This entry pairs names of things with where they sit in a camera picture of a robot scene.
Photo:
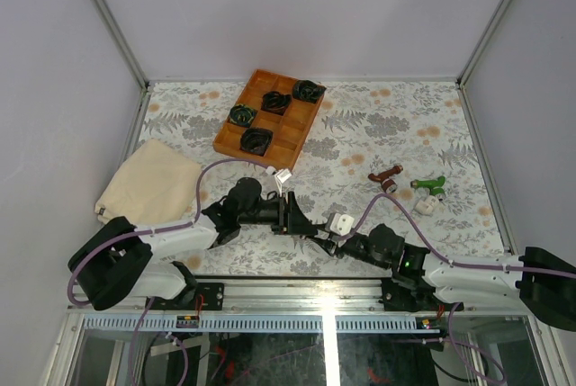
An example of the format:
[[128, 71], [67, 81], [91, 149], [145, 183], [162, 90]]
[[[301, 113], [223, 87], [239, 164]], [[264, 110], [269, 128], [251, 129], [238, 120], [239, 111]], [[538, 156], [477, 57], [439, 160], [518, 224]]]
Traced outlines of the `brown water faucet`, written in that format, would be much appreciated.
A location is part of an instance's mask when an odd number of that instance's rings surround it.
[[379, 174], [371, 173], [369, 174], [368, 179], [372, 182], [378, 183], [385, 193], [392, 194], [397, 190], [397, 184], [394, 182], [393, 177], [399, 175], [402, 171], [403, 167], [401, 165], [396, 165]]

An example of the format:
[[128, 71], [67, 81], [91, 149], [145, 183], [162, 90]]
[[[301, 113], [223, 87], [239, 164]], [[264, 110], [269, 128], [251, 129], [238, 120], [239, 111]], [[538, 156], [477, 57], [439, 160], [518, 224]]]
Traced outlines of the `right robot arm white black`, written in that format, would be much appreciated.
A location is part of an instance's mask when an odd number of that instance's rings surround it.
[[390, 271], [383, 293], [390, 310], [526, 310], [548, 326], [575, 329], [575, 268], [541, 247], [520, 256], [450, 258], [407, 243], [384, 224], [345, 241], [336, 234], [313, 240], [330, 256]]

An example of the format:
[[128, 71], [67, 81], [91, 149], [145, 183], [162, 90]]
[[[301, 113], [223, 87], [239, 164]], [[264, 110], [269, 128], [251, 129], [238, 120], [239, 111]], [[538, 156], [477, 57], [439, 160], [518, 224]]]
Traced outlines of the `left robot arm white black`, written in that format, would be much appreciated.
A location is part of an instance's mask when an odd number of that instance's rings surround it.
[[244, 224], [264, 225], [280, 236], [314, 237], [319, 230], [294, 193], [263, 195], [256, 179], [244, 177], [194, 220], [159, 228], [135, 226], [124, 216], [110, 220], [68, 260], [68, 286], [85, 295], [70, 301], [103, 311], [144, 297], [153, 310], [201, 310], [206, 291], [179, 258], [229, 243]]

